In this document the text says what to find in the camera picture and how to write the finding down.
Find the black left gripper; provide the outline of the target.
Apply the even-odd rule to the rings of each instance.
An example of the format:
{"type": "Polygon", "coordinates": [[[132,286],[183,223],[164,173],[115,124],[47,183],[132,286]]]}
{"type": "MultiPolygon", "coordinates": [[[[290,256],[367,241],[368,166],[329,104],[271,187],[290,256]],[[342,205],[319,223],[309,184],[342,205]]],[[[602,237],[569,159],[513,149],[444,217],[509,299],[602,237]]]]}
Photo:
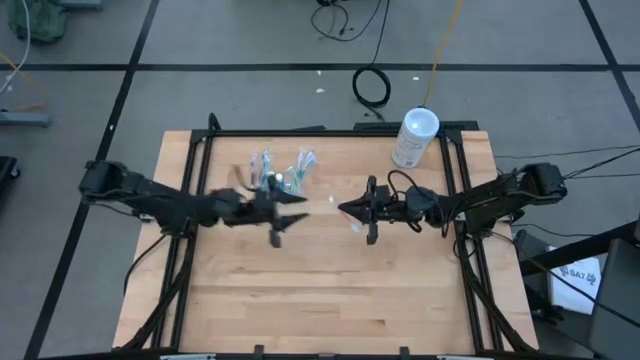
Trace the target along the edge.
{"type": "Polygon", "coordinates": [[[280,216],[277,213],[277,202],[295,204],[306,202],[305,197],[272,191],[258,190],[254,197],[246,202],[240,202],[238,208],[229,215],[224,215],[222,221],[226,226],[269,224],[269,243],[273,248],[280,248],[280,231],[309,216],[309,213],[299,213],[280,216]]]}

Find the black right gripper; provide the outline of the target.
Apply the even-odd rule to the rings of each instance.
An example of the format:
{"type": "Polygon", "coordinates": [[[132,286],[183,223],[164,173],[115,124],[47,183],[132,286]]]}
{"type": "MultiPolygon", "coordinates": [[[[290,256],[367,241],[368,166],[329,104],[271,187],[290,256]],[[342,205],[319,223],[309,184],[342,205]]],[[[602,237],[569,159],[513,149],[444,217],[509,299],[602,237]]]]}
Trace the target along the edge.
{"type": "Polygon", "coordinates": [[[342,202],[338,208],[345,210],[345,213],[362,224],[368,224],[366,237],[368,245],[374,245],[377,242],[379,221],[389,223],[407,221],[405,203],[391,193],[388,185],[379,186],[375,176],[368,177],[366,196],[342,202]],[[363,207],[366,207],[366,210],[352,209],[363,207]]]}

